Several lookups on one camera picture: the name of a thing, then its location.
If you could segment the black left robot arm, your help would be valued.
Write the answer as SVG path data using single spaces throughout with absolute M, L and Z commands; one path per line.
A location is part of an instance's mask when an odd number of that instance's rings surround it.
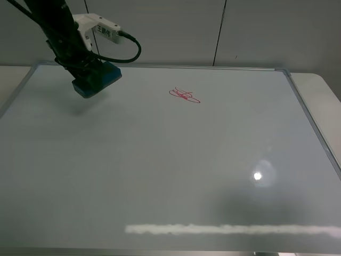
M 86 52 L 78 25 L 65 1 L 25 1 L 26 8 L 17 1 L 9 3 L 41 27 L 47 44 L 54 52 L 55 62 L 76 80 L 87 83 L 94 81 L 95 71 L 91 67 L 93 59 Z

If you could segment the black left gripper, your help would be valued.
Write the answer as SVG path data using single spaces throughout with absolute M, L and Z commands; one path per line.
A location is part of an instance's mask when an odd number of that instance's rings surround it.
M 65 36 L 54 31 L 49 25 L 43 27 L 46 43 L 55 55 L 55 62 L 74 77 L 73 84 L 89 84 L 92 70 L 106 70 L 105 63 L 87 53 L 80 53 L 82 39 L 79 39 L 79 24 L 74 22 L 76 36 Z

